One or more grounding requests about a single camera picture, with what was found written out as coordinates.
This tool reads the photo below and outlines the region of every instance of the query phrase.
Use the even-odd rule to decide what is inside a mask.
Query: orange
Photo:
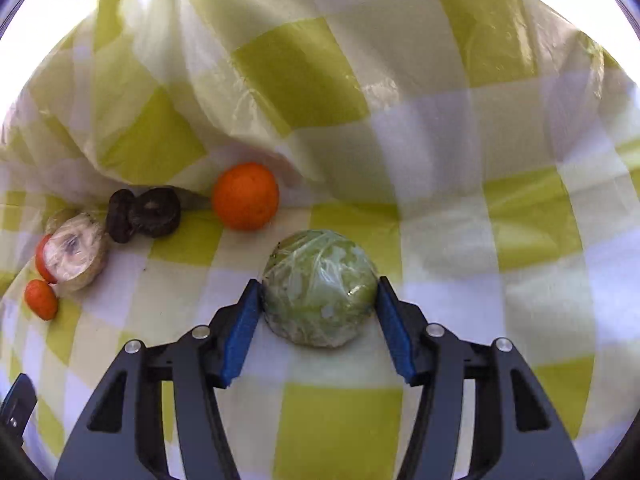
[[[47,283],[57,283],[58,280],[53,277],[53,274],[49,272],[47,266],[44,264],[44,246],[51,238],[51,235],[46,235],[36,247],[36,269]]]
[[[211,195],[211,205],[222,223],[241,231],[263,227],[276,214],[279,201],[273,173],[255,162],[225,171]]]
[[[33,313],[44,321],[50,321],[58,313],[58,298],[49,285],[42,280],[31,280],[24,289],[24,301]]]

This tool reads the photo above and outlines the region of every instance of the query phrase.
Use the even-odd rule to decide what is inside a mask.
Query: plastic-wrapped mushroom
[[[79,214],[51,235],[43,255],[47,269],[65,290],[83,288],[106,263],[104,228],[87,213]]]

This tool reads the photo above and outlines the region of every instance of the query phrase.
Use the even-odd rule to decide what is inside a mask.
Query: black device
[[[193,328],[177,342],[147,348],[142,341],[129,341],[81,413],[54,480],[171,480],[162,434],[161,381],[174,383],[187,479],[239,480],[215,389],[228,387],[240,374],[261,305],[261,285],[251,280],[238,303],[219,309],[208,325]],[[489,346],[462,341],[442,325],[428,323],[418,306],[399,301],[384,277],[375,310],[396,371],[411,386],[422,387],[398,480],[452,477],[464,379],[476,380],[466,480],[584,480],[570,437],[509,339],[498,338]],[[0,408],[0,478],[42,480],[20,448],[21,431],[6,435],[5,421],[13,412],[5,407],[22,406],[21,430],[35,404],[33,387],[26,387],[30,383],[24,383],[24,376],[18,381],[22,386],[16,384]],[[624,445],[612,460],[624,454]],[[612,478],[606,472],[598,476]]]

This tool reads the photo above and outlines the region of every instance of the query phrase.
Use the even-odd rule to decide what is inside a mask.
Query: metal screw
[[[500,352],[511,352],[511,350],[513,350],[513,343],[505,337],[499,337],[495,340],[495,347]]]
[[[206,339],[211,334],[211,330],[207,325],[200,325],[191,330],[191,336],[194,339]]]
[[[137,339],[132,339],[126,345],[124,345],[124,351],[127,354],[135,354],[142,348],[142,343]]]
[[[429,334],[431,337],[442,337],[444,336],[444,327],[437,323],[428,324],[427,334]]]

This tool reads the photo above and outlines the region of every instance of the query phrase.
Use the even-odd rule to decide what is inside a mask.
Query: blue gripper pad
[[[389,280],[385,276],[381,277],[376,295],[376,313],[396,372],[411,384],[416,376],[412,339],[398,311],[399,303]]]
[[[228,325],[224,329],[226,337],[220,370],[220,380],[224,388],[228,387],[242,371],[255,327],[260,319],[260,302],[260,283],[250,280],[238,303],[227,307],[235,316],[230,316],[226,322]]]

